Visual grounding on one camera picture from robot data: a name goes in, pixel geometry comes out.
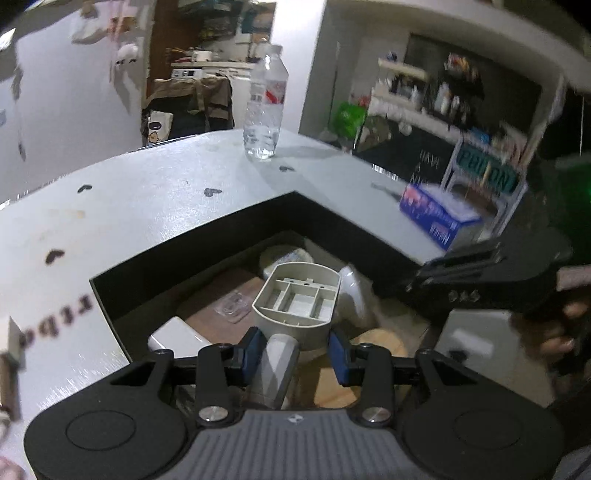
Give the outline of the person's right hand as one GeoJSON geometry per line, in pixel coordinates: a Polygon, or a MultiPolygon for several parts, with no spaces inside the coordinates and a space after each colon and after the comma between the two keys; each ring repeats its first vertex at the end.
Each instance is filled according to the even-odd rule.
{"type": "Polygon", "coordinates": [[[548,366],[580,355],[583,331],[590,327],[590,266],[560,269],[555,289],[536,300],[525,315],[527,354],[548,366]]]}

